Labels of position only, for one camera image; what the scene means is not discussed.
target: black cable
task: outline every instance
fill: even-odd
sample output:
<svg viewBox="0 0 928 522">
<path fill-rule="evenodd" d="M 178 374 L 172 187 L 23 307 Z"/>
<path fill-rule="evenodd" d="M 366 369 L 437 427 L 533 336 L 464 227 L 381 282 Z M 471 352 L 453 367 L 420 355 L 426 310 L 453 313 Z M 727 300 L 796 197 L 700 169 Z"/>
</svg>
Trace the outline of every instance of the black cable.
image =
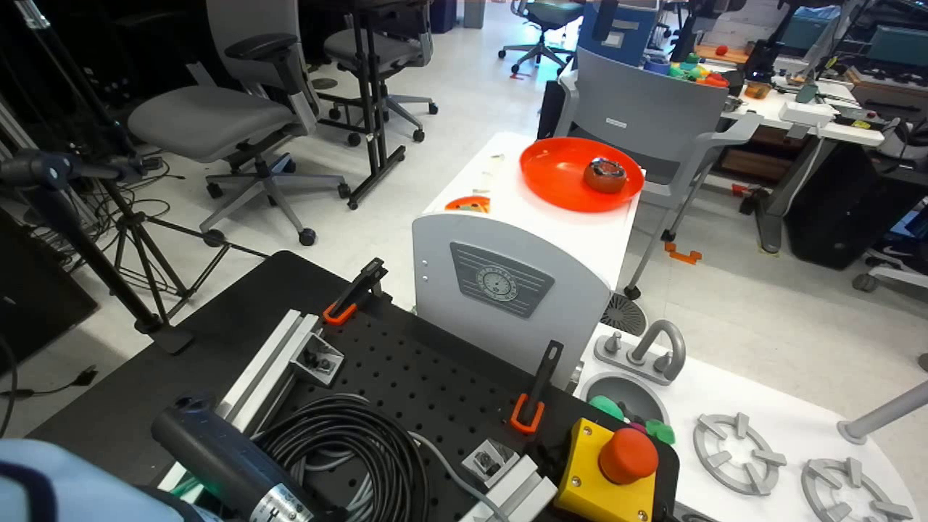
<svg viewBox="0 0 928 522">
<path fill-rule="evenodd" d="M 0 420 L 0 438 L 5 436 L 10 430 L 10 420 L 11 420 L 11 410 L 18 407 L 18 388 L 20 388 L 20 362 L 18 362 L 18 355 L 11 352 L 11 346 L 0 336 L 0 349 L 10 361 L 10 400 L 5 400 L 5 411 L 4 411 L 4 420 Z"/>
<path fill-rule="evenodd" d="M 255 438 L 303 488 L 307 468 L 343 465 L 345 454 L 368 474 L 368 498 L 350 501 L 350 519 L 429 522 L 426 468 L 400 425 L 361 398 L 329 398 Z"/>
</svg>

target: red bowl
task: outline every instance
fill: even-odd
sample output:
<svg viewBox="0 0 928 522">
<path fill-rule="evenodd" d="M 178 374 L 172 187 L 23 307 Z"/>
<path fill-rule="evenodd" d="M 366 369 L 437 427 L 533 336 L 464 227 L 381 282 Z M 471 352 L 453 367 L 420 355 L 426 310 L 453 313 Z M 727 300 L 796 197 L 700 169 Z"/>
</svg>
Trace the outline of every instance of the red bowl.
<svg viewBox="0 0 928 522">
<path fill-rule="evenodd" d="M 607 156 L 626 172 L 622 193 L 598 193 L 582 182 L 594 156 Z M 633 204 L 645 190 L 640 166 L 630 155 L 594 139 L 539 139 L 523 150 L 520 162 L 523 179 L 536 197 L 572 213 L 613 213 Z"/>
</svg>

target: office chair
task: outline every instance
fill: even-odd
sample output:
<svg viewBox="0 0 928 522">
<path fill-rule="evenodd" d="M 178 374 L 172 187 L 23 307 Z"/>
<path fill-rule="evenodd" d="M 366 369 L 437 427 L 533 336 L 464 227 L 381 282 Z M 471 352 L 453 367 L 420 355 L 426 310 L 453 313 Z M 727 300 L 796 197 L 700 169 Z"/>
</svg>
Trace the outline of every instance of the office chair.
<svg viewBox="0 0 928 522">
<path fill-rule="evenodd" d="M 542 58 L 555 61 L 555 65 L 561 66 L 556 74 L 562 74 L 562 71 L 568 66 L 565 58 L 572 55 L 572 50 L 565 50 L 565 46 L 548 46 L 548 43 L 546 43 L 546 36 L 568 26 L 572 21 L 578 21 L 578 19 L 582 14 L 582 4 L 574 4 L 574 0 L 511 0 L 511 11 L 539 26 L 539 42 L 536 42 L 536 43 L 513 43 L 513 46 L 501 46 L 501 50 L 495 53 L 500 61 L 501 61 L 504 53 L 511 53 L 511 50 L 526 53 L 526 55 L 511 66 L 513 78 L 520 75 L 520 66 L 523 66 L 526 61 L 542 61 Z"/>
<path fill-rule="evenodd" d="M 403 106 L 426 106 L 429 114 L 437 114 L 437 106 L 429 95 L 391 95 L 385 90 L 385 78 L 403 74 L 407 66 L 426 66 L 433 61 L 433 24 L 429 24 L 429 7 L 433 0 L 356 0 L 361 10 L 368 10 L 372 33 L 375 33 L 375 58 L 377 58 L 377 90 L 384 103 L 384 117 L 397 114 L 400 119 L 411 121 L 411 139 L 424 143 L 426 130 L 424 126 L 403 108 Z M 362 58 L 356 53 L 355 29 L 343 29 L 330 39 L 326 39 L 329 58 L 350 71 L 362 66 Z"/>
<path fill-rule="evenodd" d="M 307 108 L 307 84 L 300 46 L 300 4 L 295 0 L 207 0 L 216 50 L 240 90 L 227 88 L 181 88 L 143 103 L 129 129 L 136 139 L 162 150 L 191 156 L 197 162 L 227 159 L 232 175 L 207 177 L 208 195 L 223 197 L 223 190 L 237 187 L 232 197 L 208 214 L 200 230 L 207 240 L 220 240 L 211 227 L 258 195 L 300 232 L 300 245 L 310 246 L 316 232 L 307 230 L 285 200 L 281 177 L 306 179 L 310 193 L 339 193 L 348 197 L 348 182 L 336 175 L 303 175 L 287 155 L 272 155 L 281 143 L 314 129 Z M 281 90 L 290 106 L 266 100 L 266 90 Z"/>
<path fill-rule="evenodd" d="M 700 262 L 700 252 L 677 252 L 677 230 L 722 148 L 748 143 L 761 119 L 745 117 L 719 133 L 726 90 L 652 75 L 582 46 L 578 75 L 562 75 L 561 88 L 565 100 L 555 133 L 582 133 L 633 155 L 646 169 L 640 200 L 664 208 L 662 230 L 649 235 L 633 282 L 625 295 L 616 294 L 603 316 L 622 332 L 645 332 L 645 316 L 633 301 L 640 295 L 638 280 L 652 249 L 662 240 L 672 258 Z"/>
</svg>

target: small object in bowl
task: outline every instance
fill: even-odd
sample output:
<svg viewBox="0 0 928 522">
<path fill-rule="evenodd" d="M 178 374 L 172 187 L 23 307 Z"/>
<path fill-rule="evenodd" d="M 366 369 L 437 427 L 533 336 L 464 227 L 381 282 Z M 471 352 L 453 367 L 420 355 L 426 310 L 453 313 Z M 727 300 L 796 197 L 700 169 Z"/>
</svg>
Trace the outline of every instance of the small object in bowl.
<svg viewBox="0 0 928 522">
<path fill-rule="evenodd" d="M 609 156 L 588 159 L 582 182 L 594 193 L 622 193 L 626 187 L 626 172 Z"/>
</svg>

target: blue object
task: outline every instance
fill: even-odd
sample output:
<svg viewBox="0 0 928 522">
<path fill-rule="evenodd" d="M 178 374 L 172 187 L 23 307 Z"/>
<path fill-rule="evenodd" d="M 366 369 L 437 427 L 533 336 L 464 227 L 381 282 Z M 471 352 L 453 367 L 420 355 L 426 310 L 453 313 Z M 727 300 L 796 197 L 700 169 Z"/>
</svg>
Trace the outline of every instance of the blue object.
<svg viewBox="0 0 928 522">
<path fill-rule="evenodd" d="M 578 46 L 640 66 L 656 24 L 658 0 L 601 0 L 601 7 L 587 4 Z"/>
</svg>

